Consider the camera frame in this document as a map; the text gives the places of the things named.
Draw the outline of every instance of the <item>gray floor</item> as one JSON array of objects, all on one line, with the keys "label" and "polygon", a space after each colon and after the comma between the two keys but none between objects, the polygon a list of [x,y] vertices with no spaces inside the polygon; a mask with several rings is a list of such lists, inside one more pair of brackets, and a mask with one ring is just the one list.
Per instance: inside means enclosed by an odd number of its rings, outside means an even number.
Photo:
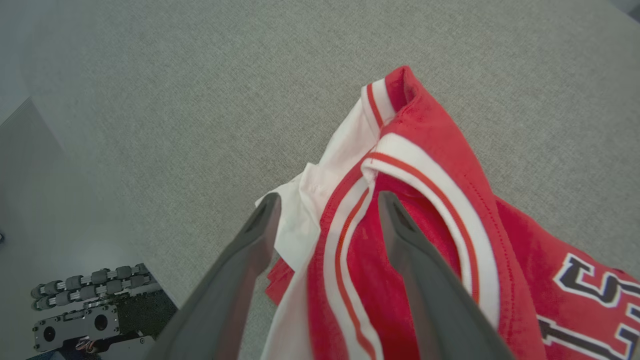
[{"label": "gray floor", "polygon": [[31,310],[32,287],[141,262],[127,231],[26,105],[0,126],[0,359],[36,355],[33,324],[73,309]]}]

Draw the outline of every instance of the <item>fabric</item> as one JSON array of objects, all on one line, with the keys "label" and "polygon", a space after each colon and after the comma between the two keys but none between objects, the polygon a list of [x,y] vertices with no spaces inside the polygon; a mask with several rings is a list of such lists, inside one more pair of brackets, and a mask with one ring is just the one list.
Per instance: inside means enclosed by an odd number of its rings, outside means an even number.
[{"label": "fabric", "polygon": [[[276,189],[295,196],[283,200],[282,260],[266,290],[280,305],[263,359],[418,358],[380,229],[383,190],[398,195],[516,358],[630,358],[640,284],[496,197],[455,123],[401,67],[363,87],[319,164]],[[319,231],[290,219],[319,219]]]}]

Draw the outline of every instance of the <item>gray carpet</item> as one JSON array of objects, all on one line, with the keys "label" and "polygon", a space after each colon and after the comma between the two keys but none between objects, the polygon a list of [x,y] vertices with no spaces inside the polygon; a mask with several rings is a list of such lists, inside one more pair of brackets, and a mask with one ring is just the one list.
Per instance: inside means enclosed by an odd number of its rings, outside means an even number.
[{"label": "gray carpet", "polygon": [[[20,56],[69,158],[182,304],[255,199],[410,65],[495,193],[640,277],[640,26],[601,0],[64,1]],[[275,307],[257,287],[243,357]]]}]

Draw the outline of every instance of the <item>red fabric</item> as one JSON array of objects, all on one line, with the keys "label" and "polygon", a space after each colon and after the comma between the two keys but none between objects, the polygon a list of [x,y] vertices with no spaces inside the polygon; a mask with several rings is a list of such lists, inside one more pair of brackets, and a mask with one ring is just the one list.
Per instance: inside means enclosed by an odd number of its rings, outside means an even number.
[{"label": "red fabric", "polygon": [[[420,146],[447,172],[479,215],[497,263],[500,282],[498,332],[516,358],[590,359],[598,351],[611,351],[614,357],[609,358],[617,358],[616,352],[625,355],[629,346],[616,339],[616,335],[620,332],[620,324],[631,328],[621,332],[623,338],[633,338],[633,330],[640,329],[640,286],[634,295],[635,280],[555,239],[527,215],[496,198],[456,124],[408,67],[393,71],[385,78],[385,83],[397,115],[381,130],[381,137],[395,133]],[[339,201],[360,176],[358,163],[334,191],[321,217],[321,234],[308,268],[310,338],[316,359],[328,359],[335,354],[338,358],[347,358],[344,338],[324,292],[323,251]],[[377,199],[383,190],[391,190],[399,197],[458,276],[460,262],[449,230],[433,205],[411,186],[379,174],[371,204],[351,239],[347,260],[349,274],[378,333],[385,358],[418,359],[404,284],[388,262],[381,234]],[[574,285],[569,285],[569,290],[563,289],[558,280],[554,280],[558,274],[565,274],[567,268],[563,266],[571,254],[594,266],[594,276],[587,274],[581,279],[602,288],[600,294],[597,290],[573,291]],[[614,274],[615,279],[606,272]],[[267,293],[276,303],[282,298],[292,273],[282,260],[271,271]],[[603,277],[608,283],[601,287]],[[596,295],[588,295],[590,291],[595,291]],[[630,302],[639,304],[637,319],[627,314]],[[554,336],[582,336],[587,339],[586,345],[583,344],[587,349],[576,350],[563,345]]]}]

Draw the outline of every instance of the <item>red jersey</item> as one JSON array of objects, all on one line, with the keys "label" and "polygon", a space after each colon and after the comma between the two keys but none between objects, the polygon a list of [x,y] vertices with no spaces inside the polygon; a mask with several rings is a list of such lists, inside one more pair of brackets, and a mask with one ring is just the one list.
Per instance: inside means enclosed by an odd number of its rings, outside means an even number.
[{"label": "red jersey", "polygon": [[282,197],[263,359],[418,359],[378,193],[394,192],[518,359],[630,359],[640,285],[496,197],[456,124],[401,67],[362,89]]}]

